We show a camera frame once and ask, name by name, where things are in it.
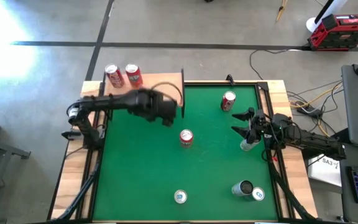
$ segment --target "gray floor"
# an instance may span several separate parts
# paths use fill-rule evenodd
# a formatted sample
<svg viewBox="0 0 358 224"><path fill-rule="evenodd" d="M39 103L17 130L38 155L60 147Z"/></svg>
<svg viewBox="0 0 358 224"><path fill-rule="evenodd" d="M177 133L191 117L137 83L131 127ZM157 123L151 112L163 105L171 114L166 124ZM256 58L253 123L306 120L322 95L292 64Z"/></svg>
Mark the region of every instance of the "gray floor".
<svg viewBox="0 0 358 224"><path fill-rule="evenodd" d="M66 107L78 98L93 47L7 45L10 41L96 42L108 0L0 1L0 140L32 151L28 161L14 159L0 190L0 218L8 223L41 222L47 217L67 142ZM289 1L275 23L281 1L269 0L116 0L105 42L303 45L309 17L321 6L314 0ZM348 0L342 12L358 13ZM102 48L92 80L101 80L107 63L123 68L134 62L144 73L179 72L187 80L256 80L251 50ZM344 64L358 63L358 52L257 52L253 66L265 79L285 80L299 92L341 79ZM305 93L312 99L321 90ZM339 109L324 115L337 131L347 126L343 94ZM314 124L295 116L304 129ZM319 217L341 214L337 193L314 187Z"/></svg>

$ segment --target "wooden table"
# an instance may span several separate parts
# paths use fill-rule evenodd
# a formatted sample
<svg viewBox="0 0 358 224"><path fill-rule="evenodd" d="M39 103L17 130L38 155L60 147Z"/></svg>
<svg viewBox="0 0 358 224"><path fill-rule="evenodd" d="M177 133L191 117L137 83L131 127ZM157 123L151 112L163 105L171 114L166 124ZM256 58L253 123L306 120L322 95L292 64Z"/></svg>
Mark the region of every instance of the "wooden table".
<svg viewBox="0 0 358 224"><path fill-rule="evenodd" d="M104 94L108 95L112 94L122 94L131 89L129 81L126 76L126 85L123 88L113 88L108 80L106 80L106 86L104 88ZM182 91L182 75L180 73L159 73L159 74L143 74L144 78L144 86L151 87L152 85L162 82L168 81L176 84L176 86L180 87ZM238 82L255 82L252 80L241 80ZM284 85L283 80L267 80L268 89L270 94L270 101L273 106L274 113L281 113L287 116L292 116L290 104L288 102L288 97ZM88 81L84 82L81 96L86 95L94 95L97 96L99 93L99 89L101 87L101 81ZM156 88L159 91L163 91L170 96L177 99L179 102L180 96L177 91L169 86L162 85ZM262 98L262 104L264 106L264 110L267 111L266 101ZM99 116L98 124L103 122L104 115L103 113ZM89 120L92 122L94 120L94 114L90 114ZM82 140L73 140L68 143L67 154L78 149L82 146ZM55 190L55 194L52 199L48 219L59 217L69 206L81 187L81 183L83 181L83 174L85 170L87 150L80 150L74 154L72 154L69 158L63 161L62 171L59 176L59 180L57 182L57 188ZM96 161L98 152L93 152L90 155L91 163L90 163L90 171L93 170L94 163ZM283 150L283 160L285 163L285 170L287 172L288 183L291 191L294 193L295 197L299 200L299 202L306 208L306 210L314 217L317 217L316 207L314 205L313 196L310 189L310 184L308 180L308 175L306 173L305 164L303 162L302 153L299 149L294 147L287 146ZM92 188L86 194L83 209L81 212L81 217L88 217L88 210L90 205L90 197L91 197ZM279 189L280 201L283 209L283 216L288 217L287 210L287 201L286 198Z"/></svg>

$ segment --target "green table surface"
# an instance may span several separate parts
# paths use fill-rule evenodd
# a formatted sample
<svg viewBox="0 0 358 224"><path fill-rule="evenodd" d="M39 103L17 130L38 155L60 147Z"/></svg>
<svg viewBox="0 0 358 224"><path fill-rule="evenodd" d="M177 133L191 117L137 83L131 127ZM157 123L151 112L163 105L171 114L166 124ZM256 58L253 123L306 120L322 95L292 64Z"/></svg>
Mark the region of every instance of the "green table surface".
<svg viewBox="0 0 358 224"><path fill-rule="evenodd" d="M233 109L220 109L225 91L234 91ZM257 108L253 86L186 86L186 112L180 109L172 127L161 120L114 111L106 132L94 220L276 220L264 144L249 152L240 149L242 137L231 126L247 126L233 118L248 107ZM180 132L194 134L191 148L180 145ZM236 197L231 187L249 180L263 188L264 200ZM188 199L173 198L183 189Z"/></svg>

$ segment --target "wooden board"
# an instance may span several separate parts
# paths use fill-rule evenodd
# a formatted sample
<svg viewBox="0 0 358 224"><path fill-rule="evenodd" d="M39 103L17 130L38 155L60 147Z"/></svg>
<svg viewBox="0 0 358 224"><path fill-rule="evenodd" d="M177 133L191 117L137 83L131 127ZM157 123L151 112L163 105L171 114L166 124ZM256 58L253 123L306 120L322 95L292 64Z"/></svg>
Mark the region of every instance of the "wooden board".
<svg viewBox="0 0 358 224"><path fill-rule="evenodd" d="M181 80L180 73L143 74L142 76L144 79L145 87L151 87L156 83L166 81L166 82L172 82L180 90L182 90L182 85L181 85L182 80ZM130 89L132 89L127 77L125 77L125 79L127 83L124 88L114 88L110 84L110 82L106 80L105 95L108 95L109 93L123 94L129 91ZM191 81L191 82L222 82L222 81L203 80L203 81ZM255 82L255 80L240 80L236 82L238 83ZM287 116L292 116L284 81L267 80L266 82L268 82L270 99L272 101L272 106L273 106L273 112L282 113ZM84 82L81 95L96 96L99 90L99 83L100 83L99 81ZM166 94L169 94L173 98L177 99L178 102L180 101L180 96L177 93L176 89L174 89L173 87L169 85L162 85L156 89L159 91L163 91ZM262 99L263 99L262 104L264 105L264 110L266 110L267 108L266 108L266 102L264 101L264 97L262 97ZM76 149L75 144L76 143L74 141L71 142L69 144L69 150ZM302 206L304 206L311 215L317 217L317 211L314 205L313 195L311 193L309 179L306 173L305 164L303 163L301 151L294 147L287 146L283 150L283 158L284 158L285 168L286 168L288 182L290 184L291 191L294 193L295 197L299 200ZM86 153L83 153L83 154L78 154L75 160L72 159L70 161L70 158L66 160L65 165L63 166L62 176L60 178L60 185L58 186L58 193L56 195L56 200L53 207L52 218L56 218L61 213L63 213L65 208L72 202L75 195L78 193L79 186L81 184L82 173L84 170L82 164L85 164L85 159L86 159ZM279 189L279 194L282 203L283 213L288 215L285 196L281 189ZM87 215L85 209L88 207L89 207L89 197L86 197L85 205L83 209L84 217L86 217Z"/></svg>

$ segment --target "soda can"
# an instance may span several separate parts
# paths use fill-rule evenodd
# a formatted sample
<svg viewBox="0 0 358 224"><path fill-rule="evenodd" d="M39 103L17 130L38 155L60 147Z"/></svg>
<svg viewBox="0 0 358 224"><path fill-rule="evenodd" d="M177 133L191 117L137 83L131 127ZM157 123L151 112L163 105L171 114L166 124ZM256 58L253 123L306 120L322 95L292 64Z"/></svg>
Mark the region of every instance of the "soda can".
<svg viewBox="0 0 358 224"><path fill-rule="evenodd" d="M265 198L265 192L260 187L254 187L252 190L252 198L256 201L261 201Z"/></svg>
<svg viewBox="0 0 358 224"><path fill-rule="evenodd" d="M187 200L187 194L184 190L177 190L173 195L173 198L177 203L185 203Z"/></svg>
<svg viewBox="0 0 358 224"><path fill-rule="evenodd" d="M180 144L185 148L189 148L193 144L193 133L189 129L180 132Z"/></svg>
<svg viewBox="0 0 358 224"><path fill-rule="evenodd" d="M236 183L232 188L231 192L236 196L248 196L252 193L254 186L248 180L243 180Z"/></svg>
<svg viewBox="0 0 358 224"><path fill-rule="evenodd" d="M244 150L245 152L247 152L247 151L251 150L253 147L255 147L256 145L258 145L259 142L260 142L260 140L256 139L256 140L254 141L254 143L249 144L249 143L247 143L247 140L244 139L244 140L242 140L241 143L240 143L240 148L241 148L242 150Z"/></svg>
<svg viewBox="0 0 358 224"><path fill-rule="evenodd" d="M222 102L221 102L221 109L223 111L229 111L234 105L236 101L236 94L232 91L227 91L223 94Z"/></svg>
<svg viewBox="0 0 358 224"><path fill-rule="evenodd" d="M140 68L137 65L128 64L125 68L125 72L133 87L139 88L143 85L142 74L140 74Z"/></svg>
<svg viewBox="0 0 358 224"><path fill-rule="evenodd" d="M125 84L124 78L122 77L121 71L119 70L119 67L114 64L109 64L104 69L104 73L109 78L111 84L115 88L123 87Z"/></svg>

